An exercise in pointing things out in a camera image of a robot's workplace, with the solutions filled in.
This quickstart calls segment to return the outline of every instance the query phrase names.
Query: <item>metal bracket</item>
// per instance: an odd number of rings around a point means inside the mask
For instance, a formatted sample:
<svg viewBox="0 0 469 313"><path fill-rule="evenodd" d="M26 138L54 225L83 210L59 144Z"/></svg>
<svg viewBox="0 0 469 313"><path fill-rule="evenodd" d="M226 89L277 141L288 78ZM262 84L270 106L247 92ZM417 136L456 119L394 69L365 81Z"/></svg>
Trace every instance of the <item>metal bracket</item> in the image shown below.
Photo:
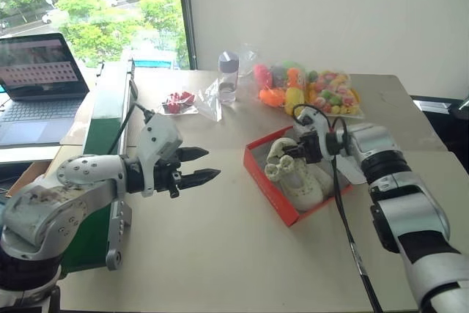
<svg viewBox="0 0 469 313"><path fill-rule="evenodd" d="M108 253L106 266L109 270L117 270L122 264L122 237L125 227L132 224L132 208L125 201L111 203L108 231Z"/></svg>

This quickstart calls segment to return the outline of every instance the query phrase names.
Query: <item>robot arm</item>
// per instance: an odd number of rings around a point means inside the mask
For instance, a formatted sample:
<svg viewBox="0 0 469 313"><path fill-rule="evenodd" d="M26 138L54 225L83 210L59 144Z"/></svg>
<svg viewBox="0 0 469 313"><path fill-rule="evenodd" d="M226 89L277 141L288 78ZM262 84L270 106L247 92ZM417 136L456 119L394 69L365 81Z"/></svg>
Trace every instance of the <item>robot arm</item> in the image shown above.
<svg viewBox="0 0 469 313"><path fill-rule="evenodd" d="M421 178L413 173L389 132L356 125L329 131L312 108L298 117L304 131L286 154L317 162L351 155L369 184L378 237L401 254L413 296L422 312L469 312L469 258L448 244L449 222Z"/></svg>
<svg viewBox="0 0 469 313"><path fill-rule="evenodd" d="M8 201L0 240L0 312L12 307L49 306L56 292L60 262L80 224L126 193L170 191L202 185L220 171L182 175L181 162L206 155L201 148L179 148L182 139L168 117L150 114L139 136L136 158L79 155L47 177L26 185Z"/></svg>

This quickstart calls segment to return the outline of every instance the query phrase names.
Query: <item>laptop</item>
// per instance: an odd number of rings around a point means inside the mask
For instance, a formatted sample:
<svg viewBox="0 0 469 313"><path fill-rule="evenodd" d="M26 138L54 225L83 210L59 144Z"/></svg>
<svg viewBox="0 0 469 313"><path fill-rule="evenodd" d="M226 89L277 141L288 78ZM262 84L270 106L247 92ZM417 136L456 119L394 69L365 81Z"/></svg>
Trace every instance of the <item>laptop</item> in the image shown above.
<svg viewBox="0 0 469 313"><path fill-rule="evenodd" d="M60 33L1 38L0 84L0 147L58 144L89 91Z"/></svg>

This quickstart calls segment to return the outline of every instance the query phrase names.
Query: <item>bottle cap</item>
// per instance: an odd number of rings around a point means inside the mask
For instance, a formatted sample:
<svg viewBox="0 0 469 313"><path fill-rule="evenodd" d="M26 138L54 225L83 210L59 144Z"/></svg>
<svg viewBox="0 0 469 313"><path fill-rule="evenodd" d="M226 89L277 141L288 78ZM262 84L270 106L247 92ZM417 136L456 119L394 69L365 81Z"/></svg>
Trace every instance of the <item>bottle cap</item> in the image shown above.
<svg viewBox="0 0 469 313"><path fill-rule="evenodd" d="M236 73L240 68L240 58L232 51L224 51L218 57L218 69L222 73Z"/></svg>

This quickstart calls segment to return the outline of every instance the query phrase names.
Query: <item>laptop screen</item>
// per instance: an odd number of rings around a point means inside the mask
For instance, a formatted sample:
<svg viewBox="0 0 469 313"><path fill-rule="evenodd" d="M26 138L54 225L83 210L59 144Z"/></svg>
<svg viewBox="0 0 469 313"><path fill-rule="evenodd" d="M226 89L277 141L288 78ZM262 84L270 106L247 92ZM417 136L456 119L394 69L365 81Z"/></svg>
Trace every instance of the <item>laptop screen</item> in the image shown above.
<svg viewBox="0 0 469 313"><path fill-rule="evenodd" d="M13 100L83 97L88 92L61 34L0 39L0 84Z"/></svg>

